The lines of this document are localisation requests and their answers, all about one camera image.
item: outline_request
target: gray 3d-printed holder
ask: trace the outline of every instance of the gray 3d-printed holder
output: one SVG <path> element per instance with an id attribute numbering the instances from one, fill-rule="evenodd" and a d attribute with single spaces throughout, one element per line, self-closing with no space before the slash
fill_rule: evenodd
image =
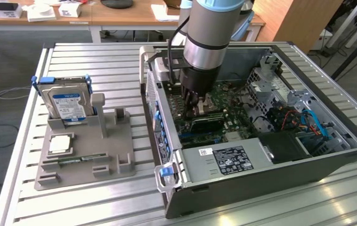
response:
<path id="1" fill-rule="evenodd" d="M 61 119 L 48 119 L 34 189 L 37 191 L 135 175 L 129 114 L 124 108 L 104 113 L 104 94 L 90 95 L 97 115 L 85 123 L 64 126 Z M 50 153 L 50 140 L 69 137 L 64 152 Z"/>

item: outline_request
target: metal slotted table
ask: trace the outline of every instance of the metal slotted table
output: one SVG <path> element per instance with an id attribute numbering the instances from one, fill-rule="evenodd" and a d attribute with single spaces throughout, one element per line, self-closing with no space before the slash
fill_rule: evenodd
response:
<path id="1" fill-rule="evenodd" d="M 343 166 L 316 183 L 181 218 L 164 218 L 163 200 L 153 178 L 155 165 L 137 76 L 139 47 L 159 44 L 164 43 L 60 43 L 53 48 L 42 49 L 37 77 L 89 74 L 93 92 L 105 95 L 105 111 L 125 106 L 131 114 L 136 174 L 129 178 L 58 189 L 33 189 L 48 113 L 41 99 L 30 90 L 0 194 L 0 225 L 357 224 L 357 162 Z M 295 46 L 286 42 L 274 44 L 357 125 L 357 103 L 348 94 Z M 295 89 L 302 87 L 299 80 L 286 69 L 283 77 Z"/>

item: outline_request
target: white cable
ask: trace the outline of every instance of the white cable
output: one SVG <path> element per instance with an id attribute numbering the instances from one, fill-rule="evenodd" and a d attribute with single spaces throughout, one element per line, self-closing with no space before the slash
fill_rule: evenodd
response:
<path id="1" fill-rule="evenodd" d="M 20 96 L 20 97 L 1 97 L 2 95 L 5 95 L 6 93 L 9 93 L 10 91 L 17 91 L 20 89 L 30 89 L 30 86 L 14 87 L 14 88 L 10 88 L 10 89 L 1 90 L 0 91 L 0 99 L 1 100 L 14 100 L 14 99 L 21 99 L 24 97 L 28 97 L 29 95 L 24 95 L 24 96 Z"/>

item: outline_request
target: robotic arm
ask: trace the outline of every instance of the robotic arm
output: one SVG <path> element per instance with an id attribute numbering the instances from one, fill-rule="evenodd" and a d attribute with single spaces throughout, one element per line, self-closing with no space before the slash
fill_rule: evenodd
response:
<path id="1" fill-rule="evenodd" d="M 180 30 L 180 34 L 187 35 L 184 60 L 191 65 L 181 69 L 179 77 L 187 110 L 211 91 L 231 37 L 241 37 L 248 27 L 252 18 L 251 2 L 250 0 L 192 1 L 188 24 Z M 187 15 L 188 11 L 183 10 L 179 24 L 184 22 Z M 237 26 L 239 16 L 244 20 Z"/>

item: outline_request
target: power supply label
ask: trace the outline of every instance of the power supply label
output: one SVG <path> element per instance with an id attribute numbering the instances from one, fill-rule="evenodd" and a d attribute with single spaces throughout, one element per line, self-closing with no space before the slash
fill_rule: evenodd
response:
<path id="1" fill-rule="evenodd" d="M 223 175 L 254 169 L 241 146 L 213 150 L 212 154 Z"/>
<path id="2" fill-rule="evenodd" d="M 85 118 L 84 107 L 78 104 L 80 95 L 58 94 L 53 95 L 53 102 L 57 108 L 60 118 L 65 121 L 81 121 Z"/>

